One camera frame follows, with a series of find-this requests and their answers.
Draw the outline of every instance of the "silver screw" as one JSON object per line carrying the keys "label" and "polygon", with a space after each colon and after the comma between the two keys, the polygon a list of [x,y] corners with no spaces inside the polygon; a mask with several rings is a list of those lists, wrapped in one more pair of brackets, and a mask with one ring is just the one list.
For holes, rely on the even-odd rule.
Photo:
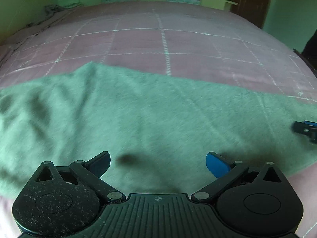
{"label": "silver screw", "polygon": [[194,194],[194,197],[198,200],[205,200],[207,198],[209,198],[209,194],[207,192],[196,192]]}
{"label": "silver screw", "polygon": [[109,192],[107,197],[111,200],[118,200],[123,197],[123,194],[121,192],[114,191],[114,192]]}

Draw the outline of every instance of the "mattress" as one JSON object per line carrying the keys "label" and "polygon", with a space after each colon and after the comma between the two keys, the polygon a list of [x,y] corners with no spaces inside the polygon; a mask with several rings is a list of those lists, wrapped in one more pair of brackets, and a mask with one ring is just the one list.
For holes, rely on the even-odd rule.
{"label": "mattress", "polygon": [[[277,39],[230,12],[171,2],[77,8],[18,45],[0,68],[0,88],[72,72],[90,61],[317,103],[317,78]],[[313,165],[289,177],[305,208],[297,233],[306,238],[315,234],[317,203],[312,206],[310,192],[317,186],[308,176],[316,169]],[[303,183],[309,191],[303,191]],[[8,223],[0,231],[10,238],[19,235],[12,203],[0,199],[1,223]]]}

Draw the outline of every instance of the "ribbed black plate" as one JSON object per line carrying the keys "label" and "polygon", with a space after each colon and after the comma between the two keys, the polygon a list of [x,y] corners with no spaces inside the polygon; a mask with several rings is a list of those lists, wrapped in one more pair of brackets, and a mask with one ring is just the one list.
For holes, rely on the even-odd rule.
{"label": "ribbed black plate", "polygon": [[[131,194],[127,201],[106,206],[85,230],[69,238],[242,238],[224,226],[208,205],[187,194]],[[294,234],[285,238],[295,238]]]}

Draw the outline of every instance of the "black object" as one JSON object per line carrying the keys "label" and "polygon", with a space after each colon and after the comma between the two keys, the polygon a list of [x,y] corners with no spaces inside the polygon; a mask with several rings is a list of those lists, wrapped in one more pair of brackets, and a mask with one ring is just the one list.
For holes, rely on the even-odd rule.
{"label": "black object", "polygon": [[304,134],[310,138],[310,141],[317,144],[317,122],[303,121],[294,122],[292,130],[299,134]]}
{"label": "black object", "polygon": [[124,194],[99,178],[104,151],[69,167],[43,162],[13,204],[20,238],[295,238],[302,203],[281,171],[229,162],[214,152],[207,168],[219,178],[187,194]]}

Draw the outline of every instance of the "green cloth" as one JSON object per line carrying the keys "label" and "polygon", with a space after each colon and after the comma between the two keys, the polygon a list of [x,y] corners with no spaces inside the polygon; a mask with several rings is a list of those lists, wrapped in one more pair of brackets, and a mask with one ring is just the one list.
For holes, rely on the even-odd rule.
{"label": "green cloth", "polygon": [[102,176],[126,195],[193,193],[215,178],[209,151],[286,174],[317,160],[292,133],[317,105],[223,84],[89,63],[0,91],[0,195],[14,198],[38,166],[110,152]]}

